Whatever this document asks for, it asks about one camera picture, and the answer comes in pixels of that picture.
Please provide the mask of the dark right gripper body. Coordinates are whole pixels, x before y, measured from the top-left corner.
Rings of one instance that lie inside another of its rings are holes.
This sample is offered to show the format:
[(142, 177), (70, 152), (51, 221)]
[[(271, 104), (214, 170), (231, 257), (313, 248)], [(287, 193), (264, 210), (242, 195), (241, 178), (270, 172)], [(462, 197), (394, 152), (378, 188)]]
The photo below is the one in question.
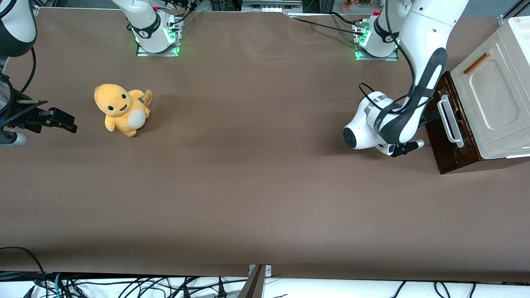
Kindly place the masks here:
[(16, 127), (7, 120), (10, 117), (12, 104), (14, 102), (14, 88), (9, 77), (3, 73), (0, 74), (1, 92), (0, 92), (0, 117), (1, 127)]

